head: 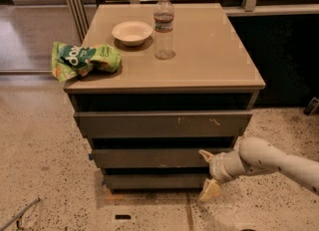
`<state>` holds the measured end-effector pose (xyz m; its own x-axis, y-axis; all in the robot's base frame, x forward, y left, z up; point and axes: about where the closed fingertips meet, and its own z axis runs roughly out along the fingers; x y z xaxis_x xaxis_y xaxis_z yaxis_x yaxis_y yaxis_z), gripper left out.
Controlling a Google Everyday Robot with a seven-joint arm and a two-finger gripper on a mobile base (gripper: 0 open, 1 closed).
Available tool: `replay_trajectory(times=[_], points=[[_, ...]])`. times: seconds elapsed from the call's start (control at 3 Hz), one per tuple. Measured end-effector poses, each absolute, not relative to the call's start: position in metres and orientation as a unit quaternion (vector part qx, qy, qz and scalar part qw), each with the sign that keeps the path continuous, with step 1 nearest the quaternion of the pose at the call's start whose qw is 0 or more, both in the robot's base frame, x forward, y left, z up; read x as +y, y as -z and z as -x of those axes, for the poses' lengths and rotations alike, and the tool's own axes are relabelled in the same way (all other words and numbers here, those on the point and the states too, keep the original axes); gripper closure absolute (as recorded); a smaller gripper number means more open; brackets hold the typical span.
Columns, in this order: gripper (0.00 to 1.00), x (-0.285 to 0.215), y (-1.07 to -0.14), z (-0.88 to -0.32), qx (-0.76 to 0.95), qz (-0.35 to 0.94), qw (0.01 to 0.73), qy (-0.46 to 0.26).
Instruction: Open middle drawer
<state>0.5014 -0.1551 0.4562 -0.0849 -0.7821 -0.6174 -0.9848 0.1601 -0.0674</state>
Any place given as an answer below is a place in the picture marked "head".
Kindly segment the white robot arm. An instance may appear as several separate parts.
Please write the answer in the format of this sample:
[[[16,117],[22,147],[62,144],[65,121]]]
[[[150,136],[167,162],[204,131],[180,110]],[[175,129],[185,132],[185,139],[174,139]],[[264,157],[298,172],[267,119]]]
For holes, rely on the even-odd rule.
[[[288,154],[257,137],[245,138],[238,150],[212,154],[198,152],[208,163],[210,178],[204,181],[199,200],[206,202],[220,194],[223,183],[239,176],[279,172],[294,182],[319,194],[319,162]]]

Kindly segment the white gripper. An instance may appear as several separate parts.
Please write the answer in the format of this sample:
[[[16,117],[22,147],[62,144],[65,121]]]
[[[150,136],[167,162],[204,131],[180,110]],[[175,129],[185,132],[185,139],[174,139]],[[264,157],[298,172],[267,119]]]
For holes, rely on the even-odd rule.
[[[220,195],[221,186],[219,183],[232,181],[246,173],[246,165],[242,162],[237,151],[212,154],[200,149],[198,153],[209,163],[209,173],[213,178],[204,181],[198,197],[201,202],[207,202],[212,197]]]

